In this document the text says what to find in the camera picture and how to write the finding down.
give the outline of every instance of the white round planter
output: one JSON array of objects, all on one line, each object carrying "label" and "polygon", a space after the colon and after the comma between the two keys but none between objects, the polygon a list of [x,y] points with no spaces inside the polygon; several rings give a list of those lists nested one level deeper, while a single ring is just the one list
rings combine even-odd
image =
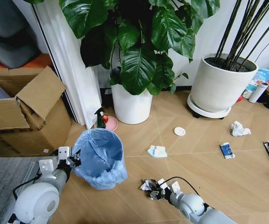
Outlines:
[{"label": "white round planter", "polygon": [[122,85],[112,85],[115,115],[123,123],[134,125],[145,121],[150,114],[152,95],[147,89],[140,95],[131,95]]},{"label": "white round planter", "polygon": [[258,71],[258,66],[249,60],[244,65],[250,72],[219,69],[204,60],[214,56],[211,54],[202,58],[191,88],[193,102],[208,112],[225,111],[233,106]]}]

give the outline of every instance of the spray bottle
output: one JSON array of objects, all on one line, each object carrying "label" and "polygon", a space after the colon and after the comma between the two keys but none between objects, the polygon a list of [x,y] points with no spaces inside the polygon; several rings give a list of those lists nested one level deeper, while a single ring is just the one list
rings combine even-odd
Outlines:
[{"label": "spray bottle", "polygon": [[106,124],[105,124],[104,120],[102,119],[101,112],[105,112],[102,107],[99,108],[95,112],[95,114],[97,114],[97,128],[105,128],[106,127]]}]

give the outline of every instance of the cable wire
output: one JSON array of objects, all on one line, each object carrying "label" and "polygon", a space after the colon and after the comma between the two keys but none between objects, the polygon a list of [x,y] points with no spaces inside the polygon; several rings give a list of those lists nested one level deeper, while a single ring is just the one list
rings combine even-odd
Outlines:
[{"label": "cable wire", "polygon": [[162,182],[159,186],[161,186],[161,185],[163,185],[164,183],[166,183],[166,182],[168,182],[168,181],[170,181],[170,180],[172,180],[172,179],[175,179],[175,178],[179,178],[179,179],[181,179],[181,180],[183,180],[183,181],[185,181],[195,192],[196,192],[196,194],[198,195],[198,196],[200,196],[200,194],[197,192],[197,190],[186,180],[186,179],[184,179],[184,178],[182,178],[182,177],[180,177],[180,176],[174,176],[174,177],[171,177],[171,178],[169,178],[168,180],[166,180],[165,182]]},{"label": "cable wire", "polygon": [[20,188],[20,187],[22,187],[23,185],[25,185],[25,184],[27,184],[27,183],[30,183],[30,182],[32,182],[32,181],[34,181],[34,180],[38,180],[38,179],[40,178],[40,176],[41,176],[41,174],[37,174],[34,178],[32,178],[32,179],[30,179],[30,180],[28,180],[28,181],[26,181],[26,182],[24,182],[24,183],[18,185],[17,187],[15,187],[15,188],[13,189],[13,191],[12,191],[15,200],[17,200],[16,190],[17,190],[18,188]]}]

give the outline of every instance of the pink dish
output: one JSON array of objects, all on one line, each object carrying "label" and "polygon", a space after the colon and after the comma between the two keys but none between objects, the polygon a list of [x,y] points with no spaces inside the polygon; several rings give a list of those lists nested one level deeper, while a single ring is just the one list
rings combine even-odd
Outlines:
[{"label": "pink dish", "polygon": [[116,131],[118,127],[118,120],[114,117],[108,116],[108,122],[106,123],[106,129],[112,132]]}]

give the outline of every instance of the white wall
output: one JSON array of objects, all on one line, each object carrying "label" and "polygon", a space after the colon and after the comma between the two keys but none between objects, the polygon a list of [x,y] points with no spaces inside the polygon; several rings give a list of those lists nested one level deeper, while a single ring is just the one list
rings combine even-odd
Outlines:
[{"label": "white wall", "polygon": [[47,50],[43,35],[39,29],[37,20],[33,14],[31,4],[23,0],[12,0],[12,1],[19,8],[19,10],[22,12],[24,17],[27,19],[28,23],[30,24],[30,30],[33,34],[33,38],[35,39],[39,50],[42,53],[48,54],[48,50]]},{"label": "white wall", "polygon": [[[197,73],[201,57],[206,54],[216,53],[219,47],[219,43],[225,32],[226,26],[228,24],[228,20],[230,18],[235,2],[236,0],[220,0],[221,8],[219,9],[219,11],[214,16],[204,21],[196,37],[196,48],[193,57],[194,60],[191,64],[189,64],[186,57],[181,56],[173,50],[169,51],[169,56],[174,62],[173,70],[175,72],[175,75],[178,75],[180,72],[186,72],[189,75],[189,79],[182,77],[176,80],[176,84],[178,86],[192,85]],[[236,20],[236,23],[233,24],[228,41],[224,47],[225,53],[228,53],[232,46],[231,40],[234,40],[235,38],[235,32],[239,28],[240,21],[244,13],[243,6],[245,7],[246,3],[247,0],[243,0],[241,3],[241,8],[236,16],[236,18],[239,18],[239,20]],[[253,37],[250,39],[249,45],[245,48],[244,52],[241,55],[242,57],[248,55],[249,51],[253,48],[254,44],[257,42],[261,34],[266,30],[268,26],[269,12],[261,21],[261,25],[258,27],[257,31],[254,32]],[[254,50],[249,59],[254,61],[259,55],[260,51],[268,43],[269,32],[265,35],[264,39],[260,42],[260,44],[258,45],[256,50]],[[269,68],[269,46],[263,51],[256,63],[261,68]],[[100,87],[109,87],[109,70],[105,70],[101,66],[98,66],[98,72]]]}]

